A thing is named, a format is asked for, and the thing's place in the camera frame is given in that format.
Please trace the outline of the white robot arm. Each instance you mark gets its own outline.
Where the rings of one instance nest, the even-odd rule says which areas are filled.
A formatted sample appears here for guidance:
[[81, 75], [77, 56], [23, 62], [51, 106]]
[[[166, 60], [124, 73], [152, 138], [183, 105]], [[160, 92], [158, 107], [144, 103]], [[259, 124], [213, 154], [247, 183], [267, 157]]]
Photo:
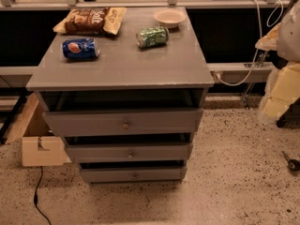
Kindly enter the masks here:
[[275, 123], [300, 98], [300, 1], [255, 47], [275, 51], [279, 58], [287, 61], [284, 68], [275, 68], [270, 73], [259, 106], [260, 120]]

